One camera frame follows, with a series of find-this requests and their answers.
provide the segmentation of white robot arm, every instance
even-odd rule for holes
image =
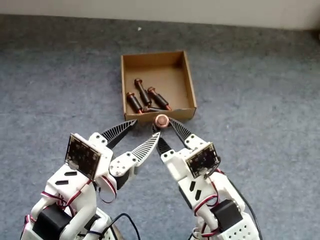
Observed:
[[[221,159],[213,143],[196,136],[181,122],[172,118],[169,121],[185,148],[175,151],[160,137],[157,151],[196,217],[189,239],[262,240],[245,212],[244,199],[218,169]]]
[[[65,163],[48,179],[42,198],[25,217],[21,240],[117,239],[111,218],[97,208],[96,188],[116,198],[156,147],[160,132],[113,159],[112,148],[136,123],[126,121],[88,140],[70,135]]]

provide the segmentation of open cardboard box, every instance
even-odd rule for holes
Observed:
[[[191,119],[194,116],[197,104],[185,51],[122,55],[121,70],[123,113],[126,121],[138,119],[140,122],[151,122],[159,114],[166,114],[177,120]],[[128,92],[132,92],[141,106],[144,105],[135,87],[135,79],[142,79],[145,89],[154,87],[169,102],[172,111],[135,113],[126,97]],[[159,107],[154,100],[152,107]]]

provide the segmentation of red wire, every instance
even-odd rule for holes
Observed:
[[[205,203],[207,203],[209,200],[213,199],[213,198],[217,198],[218,196],[216,194],[214,195],[210,195],[210,196],[207,196],[202,202],[200,202],[198,204],[198,206],[196,206],[196,208],[194,209],[194,215],[197,214],[199,208],[201,208]]]
[[[110,180],[109,180],[107,177],[105,177],[105,176],[101,176],[101,177],[102,177],[102,179],[108,184],[108,186],[111,188],[114,197],[113,197],[113,199],[112,199],[111,201],[105,201],[105,200],[103,200],[101,197],[100,197],[100,199],[101,199],[104,203],[110,204],[110,203],[112,203],[112,202],[117,198],[117,191],[116,191],[115,187],[113,186],[113,184],[110,182]]]

